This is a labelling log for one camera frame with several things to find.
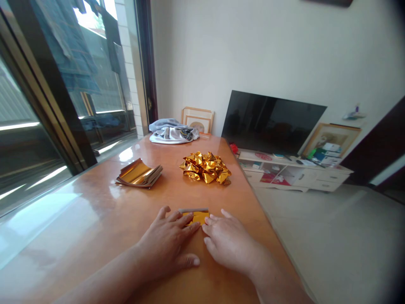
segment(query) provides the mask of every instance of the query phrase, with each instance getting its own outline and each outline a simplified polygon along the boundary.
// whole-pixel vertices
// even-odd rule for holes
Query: flat screen tv
[[[222,137],[242,149],[297,155],[325,109],[233,90]]]

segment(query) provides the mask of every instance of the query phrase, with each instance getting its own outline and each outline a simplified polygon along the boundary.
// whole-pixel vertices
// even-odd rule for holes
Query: red object
[[[258,158],[261,158],[263,160],[273,160],[270,156],[268,156],[267,154],[263,154],[263,153],[255,153],[255,155]]]
[[[239,151],[235,144],[230,144],[229,146],[231,147],[233,154],[236,154]]]
[[[291,186],[286,180],[283,180],[282,182],[279,182],[278,180],[274,180],[275,176],[276,175],[274,173],[265,173],[265,174],[263,174],[263,177],[260,180],[260,182],[272,183],[275,185]]]

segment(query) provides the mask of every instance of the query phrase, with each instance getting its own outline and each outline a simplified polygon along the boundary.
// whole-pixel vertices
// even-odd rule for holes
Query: right hand
[[[221,212],[225,218],[213,214],[205,218],[207,225],[202,230],[208,235],[204,238],[207,249],[219,264],[250,277],[269,259],[270,253],[237,218],[223,209]]]

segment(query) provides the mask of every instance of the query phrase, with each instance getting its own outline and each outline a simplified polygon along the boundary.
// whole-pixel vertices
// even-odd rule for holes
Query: framed painting
[[[306,0],[306,1],[319,2],[324,4],[333,4],[343,7],[349,7],[353,2],[353,0]]]
[[[185,107],[181,111],[181,123],[192,127],[190,124],[195,122],[194,125],[198,126],[200,133],[211,133],[213,119],[214,113],[210,110]]]
[[[211,119],[186,115],[186,125],[197,129],[200,133],[209,133]]]
[[[309,140],[303,154],[309,155],[313,149],[320,148],[325,143],[331,143],[338,144],[342,148],[340,154],[340,157],[342,157],[361,131],[362,130],[359,128],[320,123]]]

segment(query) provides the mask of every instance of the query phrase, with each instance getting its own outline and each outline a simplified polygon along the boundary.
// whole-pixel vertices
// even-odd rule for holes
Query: tv cabinet drawer
[[[245,171],[245,174],[250,182],[260,182],[263,177],[261,172]]]
[[[341,183],[316,180],[314,184],[311,186],[311,189],[322,191],[335,191],[337,188],[339,188],[340,185]]]
[[[342,184],[348,177],[349,177],[348,174],[342,174],[339,172],[326,170],[326,171],[322,172],[321,175],[317,179],[323,180],[326,182],[336,182],[338,184]]]

